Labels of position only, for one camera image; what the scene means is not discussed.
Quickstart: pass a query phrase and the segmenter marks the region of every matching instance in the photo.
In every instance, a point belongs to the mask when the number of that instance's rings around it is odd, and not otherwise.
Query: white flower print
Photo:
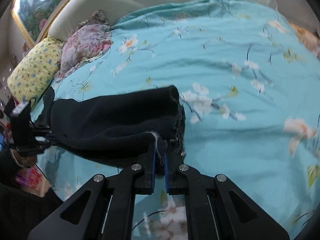
[[[192,92],[189,90],[189,91],[187,91],[187,92],[181,93],[180,97],[181,97],[184,101],[186,101],[186,102],[188,102],[188,103],[192,103],[192,102],[196,101],[198,95],[195,94],[195,93],[192,93]]]
[[[246,117],[243,114],[240,114],[240,113],[235,113],[235,117],[239,121],[245,121],[246,120]]]
[[[66,187],[64,189],[64,198],[67,200],[74,194],[75,190],[71,188],[70,183],[67,181]]]
[[[265,37],[265,38],[268,37],[268,34],[266,34],[266,33],[259,33],[259,35],[261,35],[262,37]]]
[[[90,72],[94,71],[96,68],[97,68],[97,65],[93,65],[93,66],[90,68]]]
[[[186,220],[185,205],[179,205],[178,203],[175,203],[173,199],[169,199],[168,201],[164,202],[163,206],[165,208],[160,209],[165,211],[163,215],[160,216],[162,222],[170,223],[172,219],[175,221]]]
[[[313,138],[316,135],[316,129],[309,127],[303,119],[300,118],[288,118],[284,122],[283,131],[296,133],[289,142],[288,152],[292,157],[298,148],[299,142],[304,139]]]
[[[259,93],[263,93],[264,92],[264,84],[260,83],[258,80],[254,79],[251,81],[251,85],[254,86],[254,88],[259,90]]]
[[[151,219],[148,218],[145,212],[143,213],[143,219],[144,219],[143,227],[145,228],[145,233],[148,236],[151,236]]]
[[[240,68],[236,64],[232,64],[232,73],[235,77],[239,76],[241,72],[242,72],[242,68]]]
[[[133,35],[130,39],[125,40],[121,46],[118,48],[118,50],[120,51],[120,54],[125,53],[129,48],[131,48],[132,46],[138,44],[138,40],[137,40],[137,34]]]
[[[259,65],[257,63],[255,63],[255,62],[252,62],[252,61],[246,60],[244,62],[244,65],[248,66],[249,68],[251,68],[253,70],[259,70],[260,69]]]
[[[277,20],[274,21],[268,21],[269,26],[276,28],[281,33],[286,33],[288,30],[284,28],[281,23]]]
[[[196,115],[196,114],[193,114],[192,116],[191,116],[191,119],[190,119],[190,122],[191,123],[197,123],[197,122],[199,122],[200,120],[199,120],[199,118],[198,118],[198,116]]]
[[[113,74],[113,76],[116,76],[121,70],[125,68],[126,65],[127,65],[127,62],[124,62],[120,64],[118,67],[116,67],[116,69],[111,70],[111,73]]]
[[[204,86],[201,86],[200,84],[198,83],[193,83],[192,84],[192,87],[193,89],[198,92],[200,95],[207,95],[209,94],[209,89],[207,89],[206,87]]]
[[[195,111],[200,115],[202,113],[210,114],[212,111],[211,103],[212,103],[211,98],[207,96],[199,95],[196,101],[193,103],[193,106],[195,108]]]
[[[222,107],[220,107],[219,113],[222,115],[223,119],[228,119],[230,115],[229,107],[226,104],[224,104]]]
[[[162,223],[161,221],[155,221],[152,224],[152,229],[157,237],[160,237],[161,239],[168,239],[170,237],[168,226],[168,224]]]

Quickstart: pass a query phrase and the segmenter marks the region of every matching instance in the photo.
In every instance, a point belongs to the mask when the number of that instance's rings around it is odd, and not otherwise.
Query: black fabric
[[[156,140],[157,162],[163,166],[169,140],[180,154],[185,114],[176,87],[101,96],[83,102],[58,99],[54,90],[44,96],[37,124],[48,122],[58,145],[96,162],[127,167]]]
[[[29,232],[62,204],[50,189],[40,198],[19,189],[13,177],[20,170],[10,150],[0,153],[0,239],[26,240]]]
[[[14,99],[13,97],[10,97],[9,101],[7,102],[7,104],[5,105],[5,108],[4,108],[4,113],[7,115],[7,116],[10,116],[12,110],[15,108],[15,103],[14,103]]]
[[[31,105],[28,104],[26,108],[17,116],[10,117],[10,126],[12,132],[12,139],[16,146],[35,147],[38,142],[36,141],[30,123]]]

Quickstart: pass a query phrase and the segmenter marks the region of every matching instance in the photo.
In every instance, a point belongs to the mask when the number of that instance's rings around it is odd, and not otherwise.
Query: bed
[[[112,46],[53,81],[55,99],[175,85],[186,112],[185,163],[226,174],[294,239],[320,200],[320,65],[275,0],[71,0],[49,35],[65,39],[100,8]],[[42,109],[40,100],[33,120]],[[121,170],[59,147],[38,166],[62,200],[95,174]],[[168,196],[161,176],[153,195],[137,195],[133,221],[132,239],[187,239],[184,199]]]

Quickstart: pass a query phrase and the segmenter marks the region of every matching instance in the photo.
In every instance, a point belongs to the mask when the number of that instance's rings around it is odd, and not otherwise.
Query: black gripper frame
[[[165,155],[167,193],[185,195],[188,240],[289,240],[287,232],[225,175]],[[28,240],[130,240],[135,195],[154,190],[155,147],[120,174],[92,177],[29,234]]]

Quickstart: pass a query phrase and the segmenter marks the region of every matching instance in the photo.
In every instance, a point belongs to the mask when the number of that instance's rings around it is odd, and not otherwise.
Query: floral bedsheet
[[[185,163],[226,174],[297,236],[320,201],[320,65],[284,17],[247,0],[165,4],[121,18],[111,39],[102,57],[52,83],[56,99],[175,85]],[[119,172],[54,147],[38,165],[63,200]],[[132,239],[187,239],[183,197],[157,177],[155,193],[136,198],[133,226]]]

